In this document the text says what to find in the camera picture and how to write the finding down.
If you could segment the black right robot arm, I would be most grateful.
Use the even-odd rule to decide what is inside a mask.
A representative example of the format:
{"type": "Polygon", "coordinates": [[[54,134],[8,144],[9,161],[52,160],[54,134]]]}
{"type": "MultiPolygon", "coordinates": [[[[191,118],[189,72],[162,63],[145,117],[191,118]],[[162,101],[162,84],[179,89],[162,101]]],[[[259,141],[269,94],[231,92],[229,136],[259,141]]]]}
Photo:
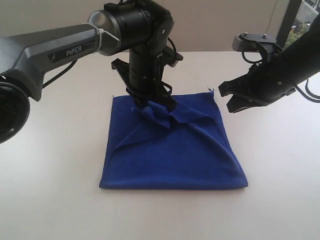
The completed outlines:
{"type": "Polygon", "coordinates": [[[222,97],[231,95],[226,104],[230,113],[265,107],[298,91],[307,100],[319,103],[320,97],[298,85],[320,71],[320,18],[317,16],[305,34],[282,49],[266,34],[237,34],[232,48],[236,52],[259,53],[248,72],[219,87],[222,97]]]}

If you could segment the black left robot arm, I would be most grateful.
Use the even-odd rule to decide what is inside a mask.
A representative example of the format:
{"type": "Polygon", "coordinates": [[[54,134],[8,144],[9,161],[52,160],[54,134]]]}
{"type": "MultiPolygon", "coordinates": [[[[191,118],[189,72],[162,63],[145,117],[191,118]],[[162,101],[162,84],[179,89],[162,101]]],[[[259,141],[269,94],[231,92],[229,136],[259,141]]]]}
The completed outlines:
{"type": "Polygon", "coordinates": [[[99,53],[129,52],[129,61],[111,63],[136,105],[155,102],[173,111],[172,87],[163,82],[166,66],[183,57],[170,39],[174,20],[169,10],[152,0],[106,3],[86,23],[3,37],[0,40],[0,140],[6,142],[25,125],[30,100],[39,101],[50,81],[45,74],[99,53]]]}

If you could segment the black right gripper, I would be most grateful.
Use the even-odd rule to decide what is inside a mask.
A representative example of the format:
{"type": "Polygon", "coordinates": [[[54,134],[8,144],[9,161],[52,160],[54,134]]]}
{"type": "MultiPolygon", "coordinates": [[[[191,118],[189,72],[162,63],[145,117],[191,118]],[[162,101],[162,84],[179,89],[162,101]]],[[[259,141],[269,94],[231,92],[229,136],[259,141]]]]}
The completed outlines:
{"type": "Polygon", "coordinates": [[[298,62],[289,57],[273,57],[268,63],[253,64],[241,77],[218,86],[222,97],[232,96],[226,106],[229,113],[268,106],[293,91],[292,75],[298,62]]]}

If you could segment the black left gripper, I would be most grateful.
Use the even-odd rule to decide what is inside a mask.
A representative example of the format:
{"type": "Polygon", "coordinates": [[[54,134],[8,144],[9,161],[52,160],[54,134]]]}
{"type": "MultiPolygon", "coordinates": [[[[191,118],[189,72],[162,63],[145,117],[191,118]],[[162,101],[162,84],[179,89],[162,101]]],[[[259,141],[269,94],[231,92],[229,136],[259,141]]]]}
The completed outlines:
{"type": "Polygon", "coordinates": [[[140,44],[129,50],[129,62],[117,58],[111,67],[120,75],[137,108],[144,109],[147,100],[159,100],[160,105],[172,112],[177,102],[172,97],[172,87],[163,82],[162,77],[165,66],[173,68],[182,60],[176,48],[165,46],[160,53],[152,55],[149,45],[140,44]]]}

